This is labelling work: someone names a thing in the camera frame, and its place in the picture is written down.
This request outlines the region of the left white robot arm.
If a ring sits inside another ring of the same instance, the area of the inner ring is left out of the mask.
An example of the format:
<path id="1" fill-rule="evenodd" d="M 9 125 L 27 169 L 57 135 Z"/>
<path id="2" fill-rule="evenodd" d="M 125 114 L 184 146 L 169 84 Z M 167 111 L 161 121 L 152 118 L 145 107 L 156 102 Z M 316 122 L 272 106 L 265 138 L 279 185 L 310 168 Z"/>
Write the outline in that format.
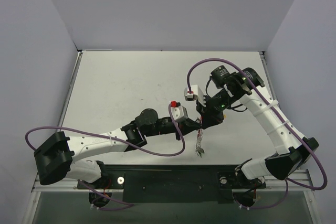
<path id="1" fill-rule="evenodd" d="M 63 131 L 54 133 L 34 151 L 40 184 L 51 185 L 69 178 L 102 188 L 108 182 L 108 175 L 103 162 L 92 160 L 93 156 L 142 150 L 149 136 L 174 133 L 181 139 L 201 128 L 200 120 L 191 120 L 184 107 L 169 111 L 171 116 L 159 118 L 154 109 L 145 109 L 129 124 L 102 134 L 66 136 Z"/>

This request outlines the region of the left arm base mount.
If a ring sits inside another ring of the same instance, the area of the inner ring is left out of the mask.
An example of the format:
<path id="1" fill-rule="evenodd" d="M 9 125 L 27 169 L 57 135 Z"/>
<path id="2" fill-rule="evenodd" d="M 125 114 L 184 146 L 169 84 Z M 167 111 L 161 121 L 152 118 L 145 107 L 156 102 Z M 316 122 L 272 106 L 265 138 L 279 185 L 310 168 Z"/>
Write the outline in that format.
<path id="1" fill-rule="evenodd" d="M 100 210 L 100 211 L 118 211 L 122 210 L 123 207 L 128 206 L 128 203 L 124 203 L 120 200 L 112 198 L 112 196 L 109 196 L 106 193 L 106 190 L 104 189 L 103 191 L 98 191 L 97 189 L 94 189 L 93 187 L 89 186 L 86 182 L 83 180 L 78 179 L 77 180 L 78 184 L 83 186 L 85 189 L 88 189 L 93 195 L 90 197 L 90 208 L 95 209 L 95 210 Z M 121 204 L 123 207 L 120 208 L 106 208 L 106 205 L 109 202 L 116 202 Z"/>

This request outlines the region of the red handled metal key organizer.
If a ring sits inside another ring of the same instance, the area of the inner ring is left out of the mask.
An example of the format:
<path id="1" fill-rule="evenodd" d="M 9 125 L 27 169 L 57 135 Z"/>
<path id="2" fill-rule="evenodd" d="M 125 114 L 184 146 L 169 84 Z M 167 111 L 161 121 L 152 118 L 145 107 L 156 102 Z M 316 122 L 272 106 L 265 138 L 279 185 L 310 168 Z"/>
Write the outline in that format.
<path id="1" fill-rule="evenodd" d="M 197 131 L 197 138 L 195 143 L 195 151 L 202 151 L 204 152 L 204 149 L 202 148 L 202 139 L 203 139 L 203 129 Z"/>

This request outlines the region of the black key tag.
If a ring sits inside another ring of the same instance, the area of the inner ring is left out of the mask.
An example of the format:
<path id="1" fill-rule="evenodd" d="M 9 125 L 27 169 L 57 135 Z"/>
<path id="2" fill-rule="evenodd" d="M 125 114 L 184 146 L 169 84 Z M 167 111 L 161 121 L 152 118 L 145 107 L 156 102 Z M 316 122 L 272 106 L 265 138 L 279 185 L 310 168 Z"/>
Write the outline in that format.
<path id="1" fill-rule="evenodd" d="M 196 151 L 196 153 L 199 157 L 202 157 L 202 155 L 204 154 L 204 152 L 202 152 L 202 151 Z"/>

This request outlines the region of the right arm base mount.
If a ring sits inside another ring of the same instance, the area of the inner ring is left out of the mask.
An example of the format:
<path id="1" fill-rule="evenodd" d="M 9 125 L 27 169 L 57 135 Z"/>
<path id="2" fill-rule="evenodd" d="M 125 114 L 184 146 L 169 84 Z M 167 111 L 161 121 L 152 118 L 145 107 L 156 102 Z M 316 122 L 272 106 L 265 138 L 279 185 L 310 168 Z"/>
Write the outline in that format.
<path id="1" fill-rule="evenodd" d="M 257 190 L 265 189 L 264 177 L 249 180 L 238 169 L 230 169 L 217 173 L 218 202 L 235 202 L 244 207 L 252 207 L 257 201 Z"/>

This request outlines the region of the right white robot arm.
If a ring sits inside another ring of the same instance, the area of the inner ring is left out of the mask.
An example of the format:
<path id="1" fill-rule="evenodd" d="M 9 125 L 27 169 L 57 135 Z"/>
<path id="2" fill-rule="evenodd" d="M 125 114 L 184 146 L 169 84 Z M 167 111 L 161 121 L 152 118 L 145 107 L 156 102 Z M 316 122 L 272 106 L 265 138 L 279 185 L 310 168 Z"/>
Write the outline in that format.
<path id="1" fill-rule="evenodd" d="M 254 69 L 230 73 L 219 66 L 212 71 L 210 80 L 219 89 L 212 97 L 205 95 L 197 85 L 188 84 L 185 89 L 186 100 L 196 101 L 196 109 L 203 118 L 202 127 L 222 123 L 224 110 L 238 101 L 259 122 L 275 148 L 270 156 L 249 159 L 238 165 L 234 175 L 237 185 L 246 187 L 253 180 L 269 175 L 285 180 L 318 148 L 315 138 L 305 137 L 290 123 Z"/>

